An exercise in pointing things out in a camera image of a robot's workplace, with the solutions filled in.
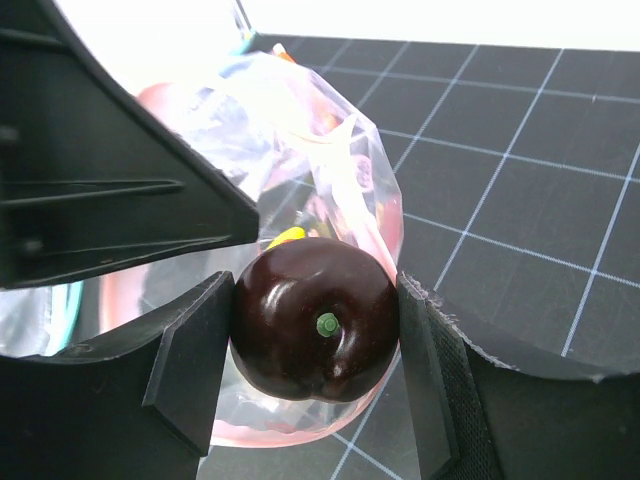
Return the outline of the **clear pink-dotted zip bag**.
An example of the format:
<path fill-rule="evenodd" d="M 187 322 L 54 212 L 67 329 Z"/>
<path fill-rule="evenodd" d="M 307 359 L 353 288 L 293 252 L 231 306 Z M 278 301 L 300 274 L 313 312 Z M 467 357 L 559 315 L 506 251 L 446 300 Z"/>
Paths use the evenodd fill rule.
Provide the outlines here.
<path fill-rule="evenodd" d="M 402 195 L 378 129 L 281 46 L 153 83 L 137 98 L 256 203 L 259 233 L 245 245 L 102 277 L 102 331 L 166 305 L 216 270 L 232 272 L 236 285 L 246 267 L 292 226 L 304 228 L 306 238 L 333 239 L 369 253 L 395 285 L 404 235 Z M 285 400 L 246 380 L 229 340 L 210 441 L 265 448 L 323 438 L 368 406 L 390 365 L 355 401 Z"/>

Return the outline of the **dark purple toy plum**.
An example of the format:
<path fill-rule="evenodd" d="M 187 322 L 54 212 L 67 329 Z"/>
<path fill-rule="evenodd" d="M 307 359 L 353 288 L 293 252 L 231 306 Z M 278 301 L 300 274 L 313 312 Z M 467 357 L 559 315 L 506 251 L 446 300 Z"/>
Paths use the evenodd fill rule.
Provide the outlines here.
<path fill-rule="evenodd" d="M 396 287 L 369 253 L 327 238 L 273 247 L 233 292 L 231 353 L 264 394 L 349 403 L 391 363 L 399 339 Z"/>

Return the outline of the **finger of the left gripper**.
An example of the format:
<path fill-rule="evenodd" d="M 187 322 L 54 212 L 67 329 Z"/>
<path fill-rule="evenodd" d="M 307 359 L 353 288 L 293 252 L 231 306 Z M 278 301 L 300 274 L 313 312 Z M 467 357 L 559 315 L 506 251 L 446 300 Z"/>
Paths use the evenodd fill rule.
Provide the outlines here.
<path fill-rule="evenodd" d="M 51 1 L 1 5 L 1 284 L 253 242 L 255 203 L 99 65 Z"/>

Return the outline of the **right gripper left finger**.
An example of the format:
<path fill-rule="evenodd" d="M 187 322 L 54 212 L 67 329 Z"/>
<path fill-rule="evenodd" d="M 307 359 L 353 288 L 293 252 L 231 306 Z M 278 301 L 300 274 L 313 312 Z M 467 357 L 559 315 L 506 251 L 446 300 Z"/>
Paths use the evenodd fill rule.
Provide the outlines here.
<path fill-rule="evenodd" d="M 208 454 L 231 320 L 219 272 L 51 357 L 1 361 L 5 479 L 193 479 Z"/>

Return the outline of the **yellow toy banana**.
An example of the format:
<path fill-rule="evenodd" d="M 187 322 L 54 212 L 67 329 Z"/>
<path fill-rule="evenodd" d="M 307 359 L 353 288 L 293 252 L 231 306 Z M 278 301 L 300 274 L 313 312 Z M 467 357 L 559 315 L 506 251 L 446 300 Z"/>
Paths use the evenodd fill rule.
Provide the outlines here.
<path fill-rule="evenodd" d="M 266 247 L 266 250 L 274 248 L 284 243 L 303 239 L 307 237 L 307 232 L 300 226 L 292 226 L 278 234 Z"/>

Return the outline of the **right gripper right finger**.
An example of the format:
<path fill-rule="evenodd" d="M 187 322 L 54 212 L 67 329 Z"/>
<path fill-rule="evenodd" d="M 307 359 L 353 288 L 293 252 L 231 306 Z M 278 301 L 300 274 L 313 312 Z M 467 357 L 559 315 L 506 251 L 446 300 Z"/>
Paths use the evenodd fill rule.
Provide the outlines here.
<path fill-rule="evenodd" d="M 424 479 L 635 479 L 639 375 L 569 359 L 397 277 Z"/>

